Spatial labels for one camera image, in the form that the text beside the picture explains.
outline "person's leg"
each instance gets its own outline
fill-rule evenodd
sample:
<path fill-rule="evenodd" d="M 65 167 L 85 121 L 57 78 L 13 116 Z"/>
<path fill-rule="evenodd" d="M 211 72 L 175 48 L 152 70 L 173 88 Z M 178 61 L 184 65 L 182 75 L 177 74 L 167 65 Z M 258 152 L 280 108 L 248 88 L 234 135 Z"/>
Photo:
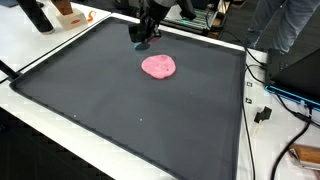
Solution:
<path fill-rule="evenodd" d="M 271 48 L 289 52 L 319 4 L 320 0 L 288 0 Z"/>
<path fill-rule="evenodd" d="M 246 47 L 255 48 L 261 34 L 284 2 L 285 0 L 259 0 L 244 40 Z"/>

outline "orange wire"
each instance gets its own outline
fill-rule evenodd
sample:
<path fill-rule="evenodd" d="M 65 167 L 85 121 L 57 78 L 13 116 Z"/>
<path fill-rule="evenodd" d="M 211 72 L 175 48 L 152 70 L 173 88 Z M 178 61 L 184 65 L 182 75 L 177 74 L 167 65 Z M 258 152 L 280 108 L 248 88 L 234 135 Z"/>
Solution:
<path fill-rule="evenodd" d="M 96 16 L 96 12 L 90 11 L 88 16 L 89 16 L 88 22 L 91 22 L 91 21 L 93 21 L 93 18 Z"/>

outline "pink dough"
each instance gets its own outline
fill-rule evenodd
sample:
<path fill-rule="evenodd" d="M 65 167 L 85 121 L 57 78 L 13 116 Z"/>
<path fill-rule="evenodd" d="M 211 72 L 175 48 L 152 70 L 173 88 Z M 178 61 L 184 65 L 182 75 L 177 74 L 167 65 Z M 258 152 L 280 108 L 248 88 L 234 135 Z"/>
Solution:
<path fill-rule="evenodd" d="M 142 62 L 141 68 L 156 79 L 164 79 L 176 71 L 174 61 L 167 55 L 150 56 Z"/>

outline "black mat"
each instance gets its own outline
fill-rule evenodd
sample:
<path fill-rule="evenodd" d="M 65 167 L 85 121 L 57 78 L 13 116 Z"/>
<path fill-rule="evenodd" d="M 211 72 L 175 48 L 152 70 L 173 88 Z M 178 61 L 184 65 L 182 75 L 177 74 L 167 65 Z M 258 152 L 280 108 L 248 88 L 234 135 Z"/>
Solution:
<path fill-rule="evenodd" d="M 163 36 L 137 52 L 108 18 L 11 87 L 179 179 L 236 179 L 244 53 Z M 157 54 L 175 60 L 172 77 L 142 72 Z"/>
<path fill-rule="evenodd" d="M 6 6 L 6 7 L 14 7 L 18 5 L 16 0 L 0 0 L 0 5 Z"/>

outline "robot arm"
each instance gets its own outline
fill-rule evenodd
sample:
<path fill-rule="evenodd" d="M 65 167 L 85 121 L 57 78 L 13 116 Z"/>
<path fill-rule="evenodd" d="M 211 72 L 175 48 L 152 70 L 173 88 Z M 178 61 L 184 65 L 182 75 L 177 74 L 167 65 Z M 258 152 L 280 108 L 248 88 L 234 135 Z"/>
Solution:
<path fill-rule="evenodd" d="M 170 8 L 178 4 L 180 15 L 189 20 L 196 18 L 190 0 L 141 0 L 140 23 L 129 25 L 131 41 L 134 43 L 154 42 L 161 37 L 158 30 L 160 22 L 167 16 Z"/>

